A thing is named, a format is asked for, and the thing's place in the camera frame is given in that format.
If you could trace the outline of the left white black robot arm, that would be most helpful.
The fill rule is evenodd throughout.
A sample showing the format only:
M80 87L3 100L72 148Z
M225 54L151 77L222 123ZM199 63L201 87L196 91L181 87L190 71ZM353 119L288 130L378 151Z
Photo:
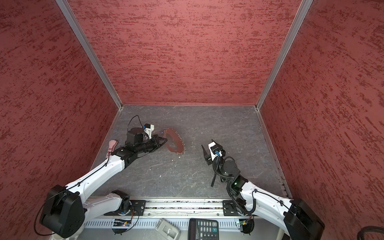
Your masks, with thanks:
M89 197L135 160L166 144L166 138L154 135L152 131L152 125L132 128L127 132L125 145L120 148L116 147L116 140L111 140L105 161L76 181L50 189L46 201L38 210L35 223L40 223L53 234L68 239L78 236L86 222L106 213L133 216L134 208L130 196L122 191L115 190L94 200Z

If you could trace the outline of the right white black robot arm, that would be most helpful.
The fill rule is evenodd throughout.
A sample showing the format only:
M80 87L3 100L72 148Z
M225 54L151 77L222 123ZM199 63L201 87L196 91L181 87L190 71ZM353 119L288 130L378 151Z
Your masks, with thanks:
M241 175L236 161L224 148L211 142L203 155L214 176L226 183L226 191L242 216L258 216L282 229L292 240L319 240L325 224L302 199L279 197Z

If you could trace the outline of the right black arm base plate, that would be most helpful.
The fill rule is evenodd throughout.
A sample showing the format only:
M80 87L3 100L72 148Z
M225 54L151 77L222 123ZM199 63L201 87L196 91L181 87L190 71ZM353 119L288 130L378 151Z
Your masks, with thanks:
M225 217L248 216L247 214L240 212L232 200L224 200L222 203Z

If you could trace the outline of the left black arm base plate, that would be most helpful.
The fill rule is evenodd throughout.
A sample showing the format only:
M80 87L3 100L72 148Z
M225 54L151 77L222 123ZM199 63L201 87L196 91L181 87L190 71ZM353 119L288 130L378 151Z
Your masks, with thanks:
M146 203L147 201L145 200L123 200L117 209L117 214L120 216L133 216L134 214L142 216Z

